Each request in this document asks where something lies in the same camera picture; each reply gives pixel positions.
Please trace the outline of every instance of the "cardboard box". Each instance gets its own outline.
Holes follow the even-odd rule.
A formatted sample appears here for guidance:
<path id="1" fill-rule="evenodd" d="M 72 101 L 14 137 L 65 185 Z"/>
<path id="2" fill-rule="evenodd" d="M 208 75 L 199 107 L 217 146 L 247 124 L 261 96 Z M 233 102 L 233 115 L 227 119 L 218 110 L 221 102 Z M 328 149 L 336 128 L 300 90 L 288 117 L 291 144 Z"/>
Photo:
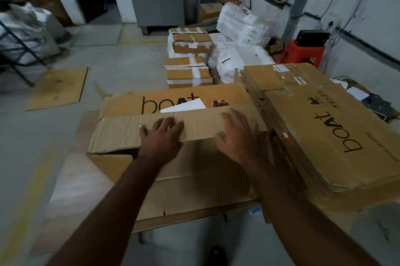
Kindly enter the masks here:
<path id="1" fill-rule="evenodd" d="M 213 45 L 204 28 L 173 28 L 169 32 L 175 53 L 208 53 Z"/>
<path id="2" fill-rule="evenodd" d="M 218 17 L 223 8 L 222 3 L 209 3 L 198 5 L 198 22 Z"/>
<path id="3" fill-rule="evenodd" d="M 201 56 L 167 59 L 167 82 L 169 88 L 207 86 L 213 84 L 208 67 Z"/>
<path id="4" fill-rule="evenodd" d="M 400 134 L 340 84 L 307 63 L 242 75 L 316 205 L 359 210 L 400 197 Z"/>
<path id="5" fill-rule="evenodd" d="M 159 113 L 195 98 L 207 109 Z M 180 137 L 185 145 L 157 176 L 137 220 L 251 201 L 246 175 L 219 152 L 213 139 L 224 130 L 221 112 L 230 107 L 255 118 L 265 130 L 257 109 L 238 83 L 106 97 L 88 157 L 116 182 L 133 159 L 129 153 L 140 145 L 139 125 L 150 128 L 159 117 L 175 116 L 185 123 Z"/>
<path id="6" fill-rule="evenodd" d="M 285 49 L 285 42 L 277 36 L 271 37 L 271 40 L 265 47 L 265 50 L 270 55 L 276 52 L 283 51 L 284 49 Z"/>

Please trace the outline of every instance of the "white label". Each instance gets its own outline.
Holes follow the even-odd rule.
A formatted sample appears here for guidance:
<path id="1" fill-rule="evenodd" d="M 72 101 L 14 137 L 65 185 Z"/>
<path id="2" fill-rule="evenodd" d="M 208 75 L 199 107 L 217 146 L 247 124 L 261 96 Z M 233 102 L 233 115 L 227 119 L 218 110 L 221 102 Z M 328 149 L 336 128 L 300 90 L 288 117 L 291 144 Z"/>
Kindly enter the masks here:
<path id="1" fill-rule="evenodd" d="M 197 49 L 197 45 L 198 45 L 197 42 L 189 43 L 189 48 L 191 48 L 191 49 Z"/>
<path id="2" fill-rule="evenodd" d="M 287 72 L 287 71 L 289 71 L 289 69 L 286 68 L 285 65 L 283 65 L 283 64 L 282 65 L 273 65 L 272 67 L 273 67 L 273 69 L 275 71 L 278 71 L 278 72 Z"/>
<path id="3" fill-rule="evenodd" d="M 224 39 L 224 41 L 226 42 L 226 43 L 232 43 L 233 42 L 233 40 L 231 40 L 229 37 L 227 37 L 227 36 L 223 36 L 223 39 Z"/>
<path id="4" fill-rule="evenodd" d="M 295 76 L 295 77 L 293 77 L 293 78 L 297 81 L 297 83 L 298 83 L 299 85 L 305 85 L 305 84 L 307 84 L 306 81 L 303 80 L 300 76 Z"/>

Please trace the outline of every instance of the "wooden table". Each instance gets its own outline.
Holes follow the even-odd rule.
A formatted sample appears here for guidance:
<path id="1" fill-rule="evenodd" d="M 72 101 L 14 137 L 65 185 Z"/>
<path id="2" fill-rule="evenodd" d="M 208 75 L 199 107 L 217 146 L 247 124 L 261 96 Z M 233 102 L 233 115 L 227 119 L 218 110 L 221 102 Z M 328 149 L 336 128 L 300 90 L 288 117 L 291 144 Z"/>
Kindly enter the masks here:
<path id="1" fill-rule="evenodd" d="M 82 116 L 72 149 L 65 159 L 45 219 L 39 228 L 32 254 L 56 252 L 113 186 L 86 156 L 97 117 L 98 111 L 85 112 Z M 254 204 L 256 202 L 236 203 L 141 220 L 136 222 L 133 232 L 213 216 Z"/>

